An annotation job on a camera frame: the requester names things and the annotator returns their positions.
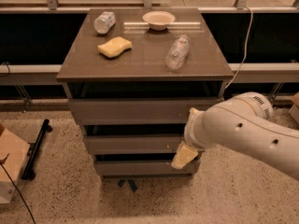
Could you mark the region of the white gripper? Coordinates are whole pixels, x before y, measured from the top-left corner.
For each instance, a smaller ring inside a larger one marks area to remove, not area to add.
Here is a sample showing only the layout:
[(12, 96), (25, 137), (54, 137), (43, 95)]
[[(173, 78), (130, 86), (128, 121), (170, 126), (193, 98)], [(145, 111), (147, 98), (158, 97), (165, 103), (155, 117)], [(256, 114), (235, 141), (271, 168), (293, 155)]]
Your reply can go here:
[(189, 110), (188, 121), (184, 128), (184, 139), (187, 144), (181, 142), (178, 145), (177, 153), (171, 162), (173, 168), (182, 169), (197, 157), (197, 150), (206, 150), (215, 146), (215, 143), (204, 131), (204, 114), (204, 111), (193, 107)]

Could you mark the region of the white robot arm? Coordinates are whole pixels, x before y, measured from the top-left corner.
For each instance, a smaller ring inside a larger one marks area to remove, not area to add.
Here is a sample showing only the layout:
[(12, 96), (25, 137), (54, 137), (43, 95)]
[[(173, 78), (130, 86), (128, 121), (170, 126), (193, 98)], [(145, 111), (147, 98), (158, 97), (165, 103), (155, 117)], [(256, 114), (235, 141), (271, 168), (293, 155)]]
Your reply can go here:
[(266, 97), (246, 92), (206, 111), (190, 109), (171, 166), (181, 169), (201, 151), (216, 145), (250, 156), (299, 180), (299, 131), (271, 121)]

